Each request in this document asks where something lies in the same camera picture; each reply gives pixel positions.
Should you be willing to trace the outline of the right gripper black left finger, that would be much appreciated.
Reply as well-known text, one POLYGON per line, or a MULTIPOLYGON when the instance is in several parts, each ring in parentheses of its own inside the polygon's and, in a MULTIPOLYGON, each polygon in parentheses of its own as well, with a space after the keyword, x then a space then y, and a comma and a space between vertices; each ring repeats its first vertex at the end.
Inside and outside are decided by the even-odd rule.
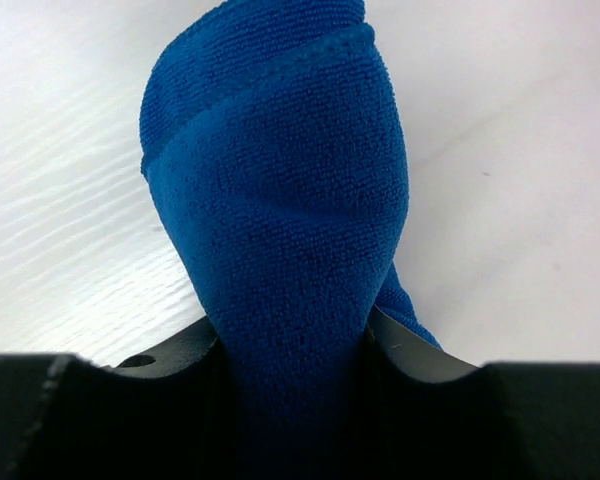
POLYGON ((0 354, 0 479, 231 479, 230 400, 205 319, 114 368, 0 354))

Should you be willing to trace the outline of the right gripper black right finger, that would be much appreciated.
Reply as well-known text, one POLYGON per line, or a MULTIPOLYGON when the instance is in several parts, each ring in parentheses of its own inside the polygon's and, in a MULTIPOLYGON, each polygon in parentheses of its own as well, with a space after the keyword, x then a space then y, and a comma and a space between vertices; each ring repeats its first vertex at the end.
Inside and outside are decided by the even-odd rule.
POLYGON ((373 309, 362 377, 373 479, 600 479, 600 363, 477 367, 373 309))

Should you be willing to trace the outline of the blue towel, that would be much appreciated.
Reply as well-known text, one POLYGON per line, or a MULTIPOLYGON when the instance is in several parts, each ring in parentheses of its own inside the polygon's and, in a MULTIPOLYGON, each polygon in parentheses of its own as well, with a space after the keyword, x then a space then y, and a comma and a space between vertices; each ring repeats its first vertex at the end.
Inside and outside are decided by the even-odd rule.
POLYGON ((393 262, 407 155, 360 1, 227 1, 177 36, 141 171, 229 360, 242 479, 343 479, 379 308, 425 340, 393 262))

